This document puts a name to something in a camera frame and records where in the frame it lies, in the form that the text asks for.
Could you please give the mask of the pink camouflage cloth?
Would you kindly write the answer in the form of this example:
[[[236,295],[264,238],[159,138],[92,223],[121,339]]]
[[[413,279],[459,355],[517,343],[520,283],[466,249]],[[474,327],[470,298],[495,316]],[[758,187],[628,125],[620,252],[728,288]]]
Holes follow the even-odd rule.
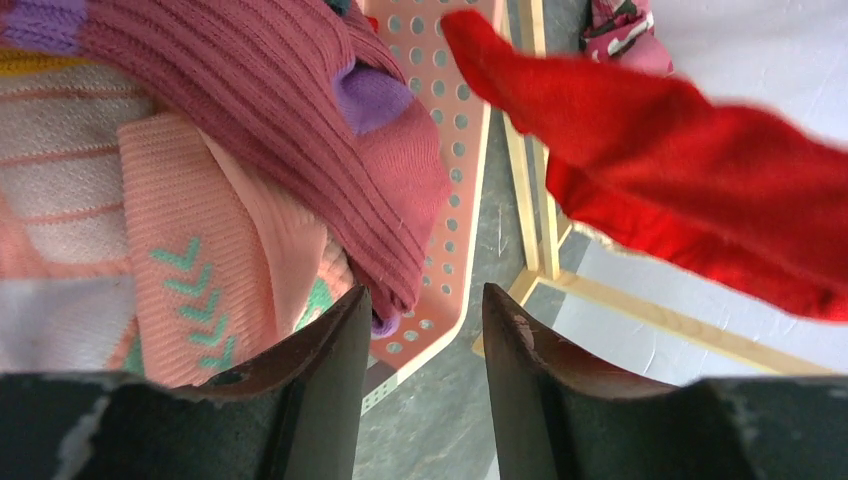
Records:
[[[580,47],[596,62],[665,76],[674,73],[667,48],[656,38],[648,0],[592,0]]]

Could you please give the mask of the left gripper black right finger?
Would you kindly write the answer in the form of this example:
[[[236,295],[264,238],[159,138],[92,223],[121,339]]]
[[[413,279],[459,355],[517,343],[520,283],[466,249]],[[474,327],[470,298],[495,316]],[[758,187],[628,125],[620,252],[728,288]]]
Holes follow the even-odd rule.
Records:
[[[843,376],[707,378],[619,368],[483,290],[483,340],[504,479],[843,479]]]

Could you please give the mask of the wooden rack frame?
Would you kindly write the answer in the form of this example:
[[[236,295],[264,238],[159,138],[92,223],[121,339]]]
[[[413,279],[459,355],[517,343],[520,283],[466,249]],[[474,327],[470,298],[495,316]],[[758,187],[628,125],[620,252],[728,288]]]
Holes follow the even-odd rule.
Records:
[[[710,94],[778,109],[810,132],[847,141],[847,5],[843,1],[650,1],[674,73]],[[525,269],[520,303],[541,287],[565,293],[554,329],[630,372],[682,385],[705,376],[843,374],[845,325],[815,323],[612,245],[597,233],[576,272],[556,256],[585,226],[556,215],[542,147],[506,124]]]

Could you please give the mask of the pink green patterned sock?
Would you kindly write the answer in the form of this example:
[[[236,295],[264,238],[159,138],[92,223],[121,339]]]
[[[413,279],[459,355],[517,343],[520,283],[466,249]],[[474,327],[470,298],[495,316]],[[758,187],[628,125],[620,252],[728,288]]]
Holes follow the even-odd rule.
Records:
[[[324,222],[119,72],[1,53],[1,367],[201,384],[353,284]]]

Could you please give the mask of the maroon purple sock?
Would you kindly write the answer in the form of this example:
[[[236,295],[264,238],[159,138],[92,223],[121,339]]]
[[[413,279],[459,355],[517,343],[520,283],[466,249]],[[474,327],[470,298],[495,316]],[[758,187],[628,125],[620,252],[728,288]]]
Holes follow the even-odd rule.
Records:
[[[352,1],[5,1],[5,47],[129,75],[328,224],[390,320],[451,193],[429,110]]]

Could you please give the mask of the plain red sock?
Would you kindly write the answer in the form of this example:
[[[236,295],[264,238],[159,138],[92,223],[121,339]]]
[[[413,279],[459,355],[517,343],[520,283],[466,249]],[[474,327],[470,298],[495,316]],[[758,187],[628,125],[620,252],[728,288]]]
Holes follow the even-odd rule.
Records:
[[[812,320],[847,318],[847,153],[670,76],[529,56],[444,15],[471,90],[549,150],[564,213],[615,244]]]

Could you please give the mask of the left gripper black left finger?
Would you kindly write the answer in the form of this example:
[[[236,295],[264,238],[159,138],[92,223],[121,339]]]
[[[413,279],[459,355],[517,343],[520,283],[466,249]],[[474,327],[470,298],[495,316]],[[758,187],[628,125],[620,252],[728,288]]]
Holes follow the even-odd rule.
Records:
[[[5,479],[348,479],[372,305],[316,321],[200,386],[121,372],[5,374]]]

